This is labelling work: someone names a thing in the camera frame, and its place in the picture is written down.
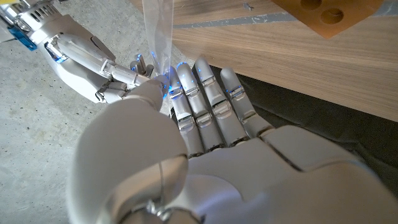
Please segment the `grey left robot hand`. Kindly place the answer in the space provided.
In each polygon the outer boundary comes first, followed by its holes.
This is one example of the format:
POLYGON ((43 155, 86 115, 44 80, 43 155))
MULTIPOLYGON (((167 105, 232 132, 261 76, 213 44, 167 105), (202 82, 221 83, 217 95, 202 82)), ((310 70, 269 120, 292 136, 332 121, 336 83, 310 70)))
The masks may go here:
POLYGON ((273 127, 232 68, 171 70, 177 120, 156 79, 84 130, 67 182, 71 223, 396 223, 397 199, 354 154, 273 127))

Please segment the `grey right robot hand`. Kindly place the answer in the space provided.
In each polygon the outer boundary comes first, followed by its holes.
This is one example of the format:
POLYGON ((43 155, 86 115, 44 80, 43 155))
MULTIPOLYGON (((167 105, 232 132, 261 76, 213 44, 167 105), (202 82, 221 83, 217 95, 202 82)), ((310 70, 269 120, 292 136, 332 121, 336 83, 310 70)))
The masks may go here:
POLYGON ((121 100, 148 77, 116 63, 113 53, 51 1, 21 1, 14 22, 57 76, 94 103, 121 100))

